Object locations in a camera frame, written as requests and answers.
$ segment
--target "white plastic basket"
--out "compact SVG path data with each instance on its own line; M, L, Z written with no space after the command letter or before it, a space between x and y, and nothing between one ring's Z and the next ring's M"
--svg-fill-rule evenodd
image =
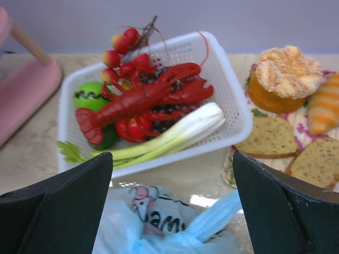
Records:
M217 39L208 32L202 32L206 37L209 47L209 58L202 66L201 77L213 84L214 95L206 102L216 102L223 110L226 123L215 133L189 148L169 156L159 157L131 167L113 171L112 178L137 173L143 170L155 168L189 157L198 156L220 148L225 148L243 141L252 130L252 116L246 104L246 98L242 87L232 69L224 49ZM200 64L206 57L207 48L204 38L198 32L189 33L176 38L166 40L171 65L184 62ZM163 42L150 46L151 58L157 66L166 66L168 57ZM81 152L90 156L92 148L87 144L75 119L75 107L73 95L77 87L86 81L100 81L101 70L105 68L103 63L88 66L69 75L61 87L59 102L59 129L58 140L69 141L80 147ZM117 148L132 146L133 144L120 141ZM58 153L58 172L69 170L76 166L64 161L64 156Z

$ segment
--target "white wall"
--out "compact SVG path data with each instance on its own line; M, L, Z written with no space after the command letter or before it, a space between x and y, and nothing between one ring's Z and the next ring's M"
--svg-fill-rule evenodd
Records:
M339 0L1 0L52 53L110 48L119 25L144 26L154 14L165 38L213 33L227 52L258 53L293 44L306 53L339 53ZM152 42L160 40L154 33ZM22 52L9 40L5 50Z

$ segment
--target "orange pastry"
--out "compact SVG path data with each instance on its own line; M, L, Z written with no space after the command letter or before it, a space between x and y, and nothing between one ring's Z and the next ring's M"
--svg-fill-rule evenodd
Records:
M320 64L294 46L265 50L248 84L252 102L273 113L291 113L321 85Z
M339 126L339 72L308 99L308 132L321 135Z

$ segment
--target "beige table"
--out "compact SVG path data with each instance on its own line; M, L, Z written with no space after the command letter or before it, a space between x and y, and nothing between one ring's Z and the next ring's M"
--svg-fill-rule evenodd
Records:
M55 55L65 76L100 61L99 55ZM256 55L228 55L235 73L244 83ZM324 69L339 70L339 55L313 56ZM3 55L0 80L30 56ZM0 194L31 185L57 173L57 117L59 93L0 150ZM174 195L198 207L208 207L229 188L221 178L226 150L176 162L113 181L114 186L133 183L163 185ZM228 229L238 238L242 253L253 253L243 213L240 211Z

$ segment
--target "white plastic bag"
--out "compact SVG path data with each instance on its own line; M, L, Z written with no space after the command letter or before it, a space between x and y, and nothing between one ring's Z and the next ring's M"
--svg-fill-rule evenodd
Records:
M239 209L237 190L198 215L161 186L110 189L92 253L239 254L223 230Z

